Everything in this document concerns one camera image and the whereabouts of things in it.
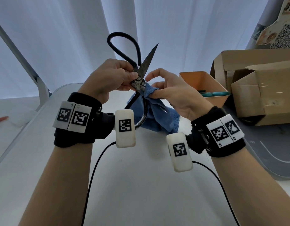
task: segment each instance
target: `blue cloth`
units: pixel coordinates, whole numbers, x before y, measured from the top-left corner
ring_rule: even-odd
[[[144,92],[141,95],[148,101],[148,114],[142,127],[155,132],[164,131],[167,134],[177,133],[180,115],[172,108],[164,105],[160,99],[152,99],[148,96],[156,89],[148,83]],[[142,118],[144,112],[142,97],[139,97],[130,107],[134,113],[134,123],[136,124]]]

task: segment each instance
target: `gray tray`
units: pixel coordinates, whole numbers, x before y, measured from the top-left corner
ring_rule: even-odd
[[[277,180],[290,180],[290,124],[247,126],[224,106],[245,134],[247,149]]]

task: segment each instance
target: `orange box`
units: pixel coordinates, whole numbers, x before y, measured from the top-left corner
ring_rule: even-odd
[[[180,77],[196,90],[206,90],[206,92],[227,92],[211,75],[204,71],[180,72]],[[214,106],[221,108],[228,96],[217,96],[206,98]]]

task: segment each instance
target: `white curtain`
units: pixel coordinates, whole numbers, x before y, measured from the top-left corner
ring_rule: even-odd
[[[109,33],[134,37],[148,71],[204,70],[222,50],[245,49],[268,0],[0,0],[0,25],[54,91],[83,82],[107,58]],[[133,44],[113,41],[136,60]],[[0,98],[38,94],[0,38]]]

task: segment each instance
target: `forearm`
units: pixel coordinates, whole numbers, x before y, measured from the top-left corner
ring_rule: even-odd
[[[290,225],[290,197],[245,148],[212,161],[240,225]]]
[[[92,144],[55,147],[19,226],[81,224]]]

